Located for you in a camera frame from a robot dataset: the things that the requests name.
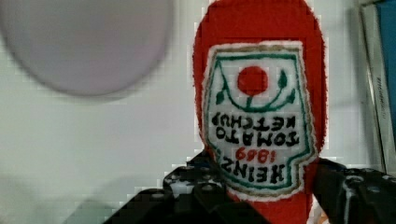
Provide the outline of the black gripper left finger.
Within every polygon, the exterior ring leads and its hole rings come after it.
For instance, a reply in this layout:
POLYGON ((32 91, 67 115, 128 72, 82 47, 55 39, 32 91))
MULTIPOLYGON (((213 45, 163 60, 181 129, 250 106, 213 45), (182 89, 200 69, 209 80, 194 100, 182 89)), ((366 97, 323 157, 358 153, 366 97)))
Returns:
POLYGON ((217 165, 203 151, 163 179, 160 189, 138 192, 104 224, 268 224, 248 203, 226 192, 217 165))

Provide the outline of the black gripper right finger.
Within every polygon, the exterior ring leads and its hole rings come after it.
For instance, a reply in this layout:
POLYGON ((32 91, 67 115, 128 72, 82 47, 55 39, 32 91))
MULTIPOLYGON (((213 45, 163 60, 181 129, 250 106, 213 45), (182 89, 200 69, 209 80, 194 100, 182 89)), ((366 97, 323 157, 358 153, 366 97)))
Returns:
POLYGON ((320 159, 314 195, 331 224, 396 224, 396 179, 320 159))

